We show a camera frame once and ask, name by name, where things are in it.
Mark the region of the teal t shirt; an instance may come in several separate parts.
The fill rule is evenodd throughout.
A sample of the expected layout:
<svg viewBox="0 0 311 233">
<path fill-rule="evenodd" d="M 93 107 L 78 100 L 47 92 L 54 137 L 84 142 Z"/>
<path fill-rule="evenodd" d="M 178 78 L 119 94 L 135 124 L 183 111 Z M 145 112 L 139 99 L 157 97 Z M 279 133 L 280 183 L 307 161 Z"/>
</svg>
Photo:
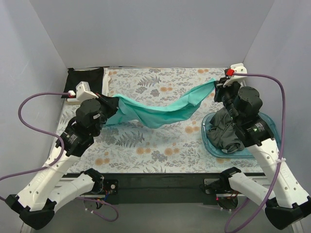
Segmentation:
<svg viewBox="0 0 311 233">
<path fill-rule="evenodd" d="M 196 86 L 182 97 L 167 106 L 147 106 L 121 94 L 115 95 L 119 99 L 117 112 L 110 117 L 106 125 L 115 125 L 131 120 L 138 120 L 150 129 L 157 129 L 163 125 L 173 124 L 189 119 L 199 109 L 202 101 L 213 90 L 215 79 Z"/>
</svg>

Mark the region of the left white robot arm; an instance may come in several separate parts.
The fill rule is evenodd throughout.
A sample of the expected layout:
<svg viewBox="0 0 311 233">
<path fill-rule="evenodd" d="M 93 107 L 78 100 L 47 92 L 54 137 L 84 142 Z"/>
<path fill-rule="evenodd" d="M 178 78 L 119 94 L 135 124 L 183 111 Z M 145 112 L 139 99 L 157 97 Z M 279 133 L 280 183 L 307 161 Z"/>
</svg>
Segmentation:
<svg viewBox="0 0 311 233">
<path fill-rule="evenodd" d="M 118 98 L 99 93 L 81 103 L 76 116 L 58 137 L 44 166 L 23 190 L 5 199 L 5 203 L 25 224 L 40 230 L 61 207 L 82 194 L 107 196 L 116 193 L 118 182 L 105 181 L 104 176 L 93 168 L 81 172 L 75 180 L 61 187 L 56 185 L 94 143 L 94 138 L 100 135 L 103 125 L 116 114 L 118 108 Z"/>
</svg>

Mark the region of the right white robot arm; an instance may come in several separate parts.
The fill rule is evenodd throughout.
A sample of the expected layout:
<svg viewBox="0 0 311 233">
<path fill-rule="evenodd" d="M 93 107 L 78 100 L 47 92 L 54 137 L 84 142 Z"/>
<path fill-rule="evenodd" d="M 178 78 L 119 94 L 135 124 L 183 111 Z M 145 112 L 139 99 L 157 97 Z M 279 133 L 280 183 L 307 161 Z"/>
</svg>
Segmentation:
<svg viewBox="0 0 311 233">
<path fill-rule="evenodd" d="M 310 215 L 311 197 L 289 169 L 272 130 L 259 115 L 259 92 L 239 82 L 227 86 L 226 80 L 214 82 L 214 101 L 223 103 L 236 136 L 256 159 L 270 187 L 255 182 L 236 167 L 221 172 L 216 183 L 220 190 L 237 191 L 256 203 L 272 225 L 283 230 Z"/>
</svg>

